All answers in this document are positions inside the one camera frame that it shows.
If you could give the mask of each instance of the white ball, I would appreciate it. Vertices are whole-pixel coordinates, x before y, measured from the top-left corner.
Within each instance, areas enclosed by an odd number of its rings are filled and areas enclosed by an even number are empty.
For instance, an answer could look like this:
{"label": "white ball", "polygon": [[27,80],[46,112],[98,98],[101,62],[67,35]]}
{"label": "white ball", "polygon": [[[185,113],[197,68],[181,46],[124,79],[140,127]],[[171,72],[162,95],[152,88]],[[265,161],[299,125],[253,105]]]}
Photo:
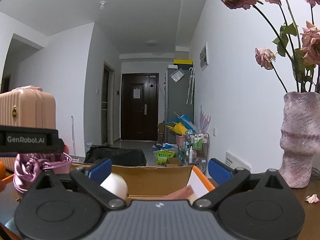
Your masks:
{"label": "white ball", "polygon": [[125,180],[120,175],[115,173],[111,173],[100,184],[100,186],[122,199],[126,198],[128,195],[128,186]]}

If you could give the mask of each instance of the door handle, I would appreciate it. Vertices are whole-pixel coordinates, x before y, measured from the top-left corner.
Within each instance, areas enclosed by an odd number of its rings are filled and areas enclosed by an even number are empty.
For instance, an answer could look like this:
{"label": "door handle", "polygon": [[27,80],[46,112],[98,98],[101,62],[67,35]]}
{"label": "door handle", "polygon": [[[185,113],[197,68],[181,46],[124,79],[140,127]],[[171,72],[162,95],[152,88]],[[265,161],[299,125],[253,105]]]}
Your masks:
{"label": "door handle", "polygon": [[147,115],[147,105],[144,105],[144,115]]}

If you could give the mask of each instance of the blue gripper pad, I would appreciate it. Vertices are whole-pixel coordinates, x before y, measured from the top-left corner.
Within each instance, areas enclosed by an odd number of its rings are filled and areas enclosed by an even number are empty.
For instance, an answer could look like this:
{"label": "blue gripper pad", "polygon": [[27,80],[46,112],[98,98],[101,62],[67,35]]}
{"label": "blue gripper pad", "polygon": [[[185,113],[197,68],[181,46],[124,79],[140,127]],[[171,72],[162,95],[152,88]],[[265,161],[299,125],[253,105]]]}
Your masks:
{"label": "blue gripper pad", "polygon": [[218,185],[232,178],[233,169],[213,158],[208,163],[208,173]]}
{"label": "blue gripper pad", "polygon": [[100,185],[111,174],[111,168],[110,159],[102,160],[88,170],[87,176]]}

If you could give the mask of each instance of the black circular disc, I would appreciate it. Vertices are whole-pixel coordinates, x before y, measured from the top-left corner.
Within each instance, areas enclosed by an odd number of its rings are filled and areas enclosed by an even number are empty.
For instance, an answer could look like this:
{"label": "black circular disc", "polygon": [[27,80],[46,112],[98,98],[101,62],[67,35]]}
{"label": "black circular disc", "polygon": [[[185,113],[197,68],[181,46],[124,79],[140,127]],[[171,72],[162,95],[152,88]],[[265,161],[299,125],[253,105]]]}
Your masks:
{"label": "black circular disc", "polygon": [[218,217],[224,229],[240,239],[284,240],[298,236],[305,216],[294,197],[285,198],[281,190],[269,189],[226,198]]}
{"label": "black circular disc", "polygon": [[48,188],[27,194],[14,222],[22,235],[34,240],[71,240],[90,232],[101,216],[92,197]]}

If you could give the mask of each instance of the purple silk fabric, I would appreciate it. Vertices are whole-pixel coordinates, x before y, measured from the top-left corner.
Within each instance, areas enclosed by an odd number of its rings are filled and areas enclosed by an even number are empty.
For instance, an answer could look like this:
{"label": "purple silk fabric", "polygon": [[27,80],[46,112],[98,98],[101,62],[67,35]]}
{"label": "purple silk fabric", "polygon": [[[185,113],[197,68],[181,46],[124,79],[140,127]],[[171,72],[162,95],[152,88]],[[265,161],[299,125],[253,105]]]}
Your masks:
{"label": "purple silk fabric", "polygon": [[20,198],[44,170],[53,170],[55,174],[68,174],[72,158],[63,153],[55,154],[18,154],[14,163],[13,184]]}

